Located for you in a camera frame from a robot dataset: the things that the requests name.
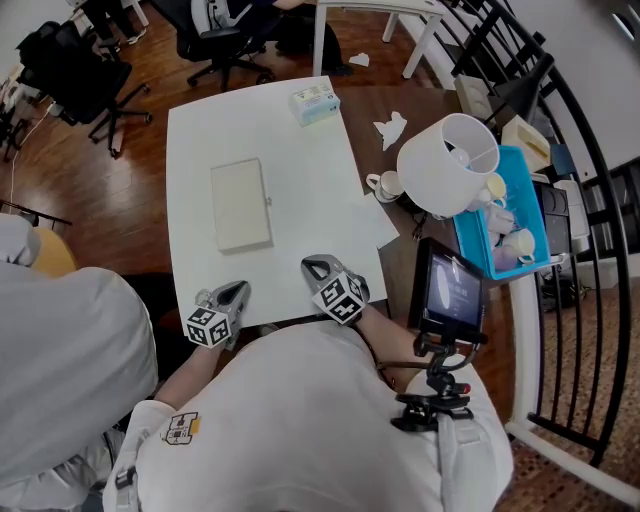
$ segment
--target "paper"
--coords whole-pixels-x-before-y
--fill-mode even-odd
[[[382,151],[386,151],[402,135],[404,127],[407,125],[407,120],[394,111],[391,113],[391,121],[386,123],[375,122],[373,125],[382,134]]]
[[[367,194],[355,205],[356,229],[365,232],[378,249],[400,236],[375,194]]]
[[[366,53],[359,53],[349,59],[350,64],[357,64],[358,66],[369,67],[369,56]]]

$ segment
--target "chair wheel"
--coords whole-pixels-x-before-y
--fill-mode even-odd
[[[273,73],[261,73],[256,79],[256,85],[268,84],[276,81],[276,75]]]

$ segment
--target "black office chair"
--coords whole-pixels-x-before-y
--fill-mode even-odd
[[[25,66],[18,81],[50,95],[63,107],[60,117],[66,122],[90,124],[108,110],[89,138],[97,144],[100,140],[96,133],[109,123],[109,152],[113,158],[118,156],[113,138],[119,118],[143,116],[147,124],[153,119],[149,112],[122,108],[140,91],[149,92],[146,84],[139,85],[122,101],[116,100],[131,74],[131,64],[103,60],[93,53],[91,43],[80,37],[73,22],[62,25],[47,22],[29,34],[17,49]]]
[[[13,125],[11,120],[13,114],[16,111],[16,107],[4,111],[4,104],[0,103],[0,147],[6,141],[7,147],[4,151],[4,161],[9,162],[9,151],[14,148],[16,151],[20,151],[20,144],[18,143],[18,134],[21,131],[25,131],[29,122],[26,119],[19,119],[18,122]]]
[[[271,69],[240,58],[258,51],[263,52],[264,38],[249,37],[236,28],[211,30],[200,35],[191,17],[191,0],[151,0],[151,4],[177,30],[177,51],[180,57],[191,62],[211,59],[211,65],[187,78],[187,83],[191,87],[195,87],[198,78],[222,71],[222,90],[226,92],[233,67],[260,73],[256,80],[258,85],[273,82],[276,79]],[[267,20],[261,32],[268,34],[278,21],[277,19]]]

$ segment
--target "wooden table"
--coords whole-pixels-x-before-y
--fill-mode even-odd
[[[461,107],[454,91],[419,87],[345,87],[336,90],[340,110],[356,159],[365,193],[367,174],[396,170],[398,152],[411,137]],[[397,111],[407,120],[397,142],[382,151],[382,136],[374,121],[388,121]],[[416,226],[412,216],[397,203],[383,205],[400,236],[380,251],[387,294],[394,319],[402,322],[409,315],[417,243],[412,239]],[[452,220],[436,221],[429,216],[422,236],[431,236],[458,250],[458,239]]]
[[[454,91],[421,89],[408,84],[406,87],[339,88],[336,93],[342,101],[340,110],[360,180],[367,192],[367,174],[396,170],[398,152],[409,138],[447,114],[461,111]],[[373,122],[388,121],[394,110],[407,120],[407,126],[400,139],[383,152],[382,137]],[[417,244],[411,238],[415,222],[396,203],[385,204],[383,208],[400,232],[398,238],[382,248],[380,259],[393,319],[403,324],[409,315],[416,265]],[[451,220],[436,221],[429,217],[422,236],[431,236],[459,250]],[[497,292],[497,299],[487,297],[485,300],[482,330],[489,337],[489,343],[479,352],[473,366],[482,378],[500,419],[506,422],[511,416],[515,389],[513,317],[508,288],[502,287]]]

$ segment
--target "blue basket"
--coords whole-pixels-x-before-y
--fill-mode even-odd
[[[453,222],[458,234],[460,254],[481,268],[486,277],[498,280],[529,274],[544,267],[551,262],[551,255],[540,206],[522,150],[500,146],[500,164],[496,172],[507,185],[507,210],[513,212],[517,225],[531,231],[536,240],[536,250],[533,253],[535,263],[524,265],[518,262],[513,270],[496,270],[484,212],[461,213],[453,218]]]

